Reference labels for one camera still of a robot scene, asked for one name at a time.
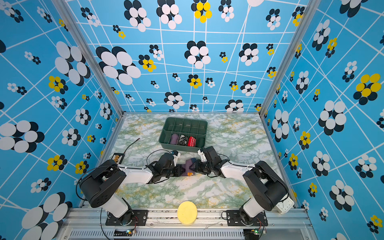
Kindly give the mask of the purple teal sock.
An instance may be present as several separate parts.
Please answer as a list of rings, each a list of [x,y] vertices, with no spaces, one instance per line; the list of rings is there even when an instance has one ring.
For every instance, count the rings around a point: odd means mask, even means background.
[[[180,176],[181,177],[191,177],[196,174],[195,171],[196,159],[188,159],[184,164],[180,165]]]

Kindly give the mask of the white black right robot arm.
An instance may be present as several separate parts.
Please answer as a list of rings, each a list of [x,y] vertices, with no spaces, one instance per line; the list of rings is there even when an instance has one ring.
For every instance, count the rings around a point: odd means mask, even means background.
[[[240,207],[240,218],[247,225],[263,211],[271,211],[289,198],[289,189],[280,176],[264,161],[252,166],[222,159],[213,147],[198,150],[199,159],[192,160],[190,169],[202,175],[235,179],[246,183],[252,197]]]

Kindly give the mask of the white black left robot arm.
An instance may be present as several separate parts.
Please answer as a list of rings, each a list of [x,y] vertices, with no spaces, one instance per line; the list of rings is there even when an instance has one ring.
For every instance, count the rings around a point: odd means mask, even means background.
[[[108,160],[88,175],[81,177],[78,186],[92,208],[103,208],[115,218],[130,221],[132,208],[116,191],[126,184],[157,184],[173,177],[186,177],[186,164],[178,164],[180,153],[163,154],[144,168],[129,168]]]

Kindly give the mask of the green rolled sock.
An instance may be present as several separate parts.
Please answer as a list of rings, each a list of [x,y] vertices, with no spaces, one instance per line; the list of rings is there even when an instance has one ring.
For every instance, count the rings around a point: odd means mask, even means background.
[[[205,138],[198,138],[196,141],[196,147],[202,148],[205,145]]]

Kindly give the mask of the purple rolled sock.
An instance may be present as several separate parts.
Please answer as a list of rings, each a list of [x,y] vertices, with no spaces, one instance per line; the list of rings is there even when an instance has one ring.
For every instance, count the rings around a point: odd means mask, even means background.
[[[170,144],[171,145],[177,145],[179,141],[179,135],[178,134],[172,134],[171,139],[170,139]]]

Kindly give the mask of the red rolled sock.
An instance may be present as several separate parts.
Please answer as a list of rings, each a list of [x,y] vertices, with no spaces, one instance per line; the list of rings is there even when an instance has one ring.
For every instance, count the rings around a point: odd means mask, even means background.
[[[192,148],[194,148],[194,147],[196,146],[196,142],[197,142],[196,138],[190,136],[189,139],[188,139],[188,144],[187,144],[187,146],[188,146],[188,147],[192,147]]]

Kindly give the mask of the black white rolled sock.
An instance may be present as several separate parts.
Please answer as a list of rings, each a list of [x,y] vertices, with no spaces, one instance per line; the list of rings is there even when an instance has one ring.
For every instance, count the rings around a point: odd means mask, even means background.
[[[188,137],[185,135],[180,135],[178,140],[179,146],[187,146],[188,145]]]

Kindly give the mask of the green compartment tray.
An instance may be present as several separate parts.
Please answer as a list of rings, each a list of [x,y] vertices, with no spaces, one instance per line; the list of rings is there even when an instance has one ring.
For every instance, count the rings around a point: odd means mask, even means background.
[[[196,153],[200,148],[188,146],[171,145],[170,139],[172,134],[185,135],[188,137],[205,138],[207,139],[208,122],[205,120],[194,120],[187,118],[168,117],[163,125],[159,143],[163,149],[176,150],[181,152]]]

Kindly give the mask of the black tray with snacks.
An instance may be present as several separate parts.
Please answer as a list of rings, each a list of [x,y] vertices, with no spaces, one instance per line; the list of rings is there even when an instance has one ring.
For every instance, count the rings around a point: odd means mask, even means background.
[[[112,156],[112,160],[114,160],[116,164],[121,164],[124,157],[125,157],[125,154],[123,153],[114,153]]]

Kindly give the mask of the yellow round sponge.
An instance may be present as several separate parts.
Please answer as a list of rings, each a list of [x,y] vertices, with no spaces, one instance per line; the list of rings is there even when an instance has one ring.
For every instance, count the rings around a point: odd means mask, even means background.
[[[177,216],[182,225],[192,225],[196,221],[197,215],[198,209],[196,205],[191,201],[185,201],[178,207]]]

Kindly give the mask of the white square clock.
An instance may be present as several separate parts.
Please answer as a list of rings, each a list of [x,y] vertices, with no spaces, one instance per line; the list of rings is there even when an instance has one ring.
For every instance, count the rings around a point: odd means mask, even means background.
[[[284,215],[294,207],[294,204],[295,202],[288,195],[286,195],[280,202],[277,203],[277,205],[275,206],[275,209],[281,215]]]

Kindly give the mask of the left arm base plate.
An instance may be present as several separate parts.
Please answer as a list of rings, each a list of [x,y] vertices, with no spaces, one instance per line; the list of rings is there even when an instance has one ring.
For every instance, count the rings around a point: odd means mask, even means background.
[[[148,213],[148,210],[128,210],[120,218],[116,218],[113,214],[108,213],[106,226],[145,226]]]

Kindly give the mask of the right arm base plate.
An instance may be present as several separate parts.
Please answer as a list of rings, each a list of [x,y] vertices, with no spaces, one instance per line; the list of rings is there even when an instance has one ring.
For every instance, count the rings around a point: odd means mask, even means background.
[[[249,217],[240,210],[225,211],[225,220],[229,227],[267,227],[268,220],[265,212],[261,212],[255,217]]]

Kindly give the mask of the aluminium corner post left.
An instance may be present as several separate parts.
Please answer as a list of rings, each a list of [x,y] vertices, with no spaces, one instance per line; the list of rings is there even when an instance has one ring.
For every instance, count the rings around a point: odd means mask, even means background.
[[[118,102],[115,95],[112,93],[111,86],[104,76],[102,70],[100,69],[98,62],[93,56],[93,52],[91,51],[87,41],[84,37],[84,34],[81,32],[79,26],[76,24],[73,14],[70,13],[70,9],[67,6],[65,1],[52,1],[55,8],[57,9],[60,16],[63,18],[65,24],[69,28],[69,32],[71,36],[75,40],[77,46],[81,50],[84,55],[86,61],[89,63],[90,69],[95,74],[96,79],[98,80],[100,86],[105,92],[106,96],[109,98],[112,106],[115,108],[117,114],[121,118],[124,115],[124,111]]]

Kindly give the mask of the aluminium corner post right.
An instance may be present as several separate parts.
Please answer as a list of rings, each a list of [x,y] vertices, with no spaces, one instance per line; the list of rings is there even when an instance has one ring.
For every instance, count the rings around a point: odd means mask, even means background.
[[[281,64],[278,68],[277,76],[272,81],[272,84],[270,86],[270,89],[265,97],[265,100],[262,104],[262,109],[260,111],[260,117],[262,118],[265,114],[265,112],[268,110],[277,87],[281,83],[282,79],[284,78],[284,74],[286,73],[293,57],[294,53],[296,52],[297,47],[301,43],[301,40],[303,39],[311,21],[313,20],[313,17],[316,13],[317,8],[319,7],[321,3],[321,0],[312,0],[309,1],[307,7],[305,8],[305,14],[301,20],[301,23],[297,27],[293,38],[287,48],[287,51],[285,52],[285,55],[281,61]]]

